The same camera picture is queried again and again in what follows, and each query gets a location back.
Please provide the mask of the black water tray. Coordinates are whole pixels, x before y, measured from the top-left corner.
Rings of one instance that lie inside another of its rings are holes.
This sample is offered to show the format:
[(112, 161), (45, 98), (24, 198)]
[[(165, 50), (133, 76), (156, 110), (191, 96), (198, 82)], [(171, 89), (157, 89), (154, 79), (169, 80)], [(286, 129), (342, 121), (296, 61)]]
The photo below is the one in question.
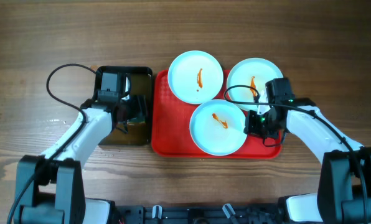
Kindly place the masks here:
[[(148, 120), (131, 125), (116, 122), (116, 110), (124, 95), (126, 77), (131, 79), (131, 95), (145, 95)], [(142, 146), (151, 141), (153, 72), (149, 67), (101, 66), (96, 70), (93, 105), (102, 106), (113, 113), (113, 130), (101, 140), (101, 145)]]

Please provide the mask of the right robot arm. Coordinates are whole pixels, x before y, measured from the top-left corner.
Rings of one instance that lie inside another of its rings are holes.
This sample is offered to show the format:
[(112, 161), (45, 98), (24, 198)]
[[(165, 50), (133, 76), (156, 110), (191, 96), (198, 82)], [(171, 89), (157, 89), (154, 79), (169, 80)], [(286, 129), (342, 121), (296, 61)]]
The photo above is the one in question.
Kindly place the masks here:
[(244, 131), (263, 139), (291, 133), (321, 163), (315, 194), (286, 197), (283, 217), (289, 222), (370, 223), (371, 147), (348, 138), (309, 98), (296, 98), (287, 78), (268, 81), (264, 91), (252, 88)]

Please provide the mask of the white plate front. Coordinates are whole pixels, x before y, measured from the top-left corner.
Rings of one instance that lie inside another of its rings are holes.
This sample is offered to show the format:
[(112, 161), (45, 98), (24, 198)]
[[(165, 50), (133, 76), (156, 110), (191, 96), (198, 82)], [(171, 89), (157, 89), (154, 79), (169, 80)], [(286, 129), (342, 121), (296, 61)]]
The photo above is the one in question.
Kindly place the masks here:
[(247, 139), (245, 115), (233, 103), (215, 99), (199, 105), (189, 123), (195, 145), (212, 156), (228, 156), (238, 151)]

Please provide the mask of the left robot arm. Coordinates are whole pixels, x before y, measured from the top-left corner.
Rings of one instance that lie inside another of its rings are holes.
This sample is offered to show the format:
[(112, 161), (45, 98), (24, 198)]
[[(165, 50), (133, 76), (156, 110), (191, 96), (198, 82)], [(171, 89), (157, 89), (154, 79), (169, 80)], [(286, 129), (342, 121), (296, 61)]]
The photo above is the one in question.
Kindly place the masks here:
[(128, 73), (104, 73), (96, 96), (77, 108), (67, 132), (39, 156), (18, 163), (15, 199), (8, 223), (114, 223), (112, 201), (85, 197), (82, 169), (97, 145), (118, 130), (128, 134), (134, 111)]

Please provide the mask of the white plate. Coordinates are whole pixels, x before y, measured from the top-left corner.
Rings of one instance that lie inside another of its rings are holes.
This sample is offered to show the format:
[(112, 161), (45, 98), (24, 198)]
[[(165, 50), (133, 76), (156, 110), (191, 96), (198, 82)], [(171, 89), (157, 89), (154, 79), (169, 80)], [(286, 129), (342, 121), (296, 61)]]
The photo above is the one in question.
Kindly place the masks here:
[(245, 115), (233, 103), (215, 99), (199, 105), (189, 123), (195, 145), (212, 156), (228, 156), (238, 151), (247, 139)]
[(223, 85), (223, 70), (212, 55), (200, 50), (191, 50), (173, 60), (167, 81), (178, 99), (199, 105), (218, 95)]
[[(283, 78), (281, 70), (269, 60), (248, 58), (236, 64), (227, 77), (227, 88), (235, 85), (248, 85), (257, 89), (260, 103), (267, 103), (266, 83), (275, 78)], [(254, 102), (254, 90), (245, 87), (232, 88), (227, 92), (232, 101)]]

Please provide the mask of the green sponge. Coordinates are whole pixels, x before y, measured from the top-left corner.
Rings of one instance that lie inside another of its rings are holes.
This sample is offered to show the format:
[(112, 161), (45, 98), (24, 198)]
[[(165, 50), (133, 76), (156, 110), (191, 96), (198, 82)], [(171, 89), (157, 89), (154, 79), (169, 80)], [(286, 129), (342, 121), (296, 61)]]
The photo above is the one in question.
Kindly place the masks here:
[(143, 124), (143, 123), (146, 123), (146, 118), (145, 117), (131, 118), (128, 120), (128, 123), (131, 125)]

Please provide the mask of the red plastic tray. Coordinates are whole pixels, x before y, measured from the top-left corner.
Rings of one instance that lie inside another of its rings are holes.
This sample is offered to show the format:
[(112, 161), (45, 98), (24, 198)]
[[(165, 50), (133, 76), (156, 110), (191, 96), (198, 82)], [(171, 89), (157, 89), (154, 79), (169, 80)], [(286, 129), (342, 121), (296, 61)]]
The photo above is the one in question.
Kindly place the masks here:
[[(160, 71), (154, 82), (151, 147), (155, 153), (166, 157), (209, 158), (192, 140), (189, 123), (197, 105), (179, 100), (170, 90), (168, 71)], [(273, 159), (282, 150), (281, 138), (267, 139), (247, 136), (236, 152), (224, 159)]]

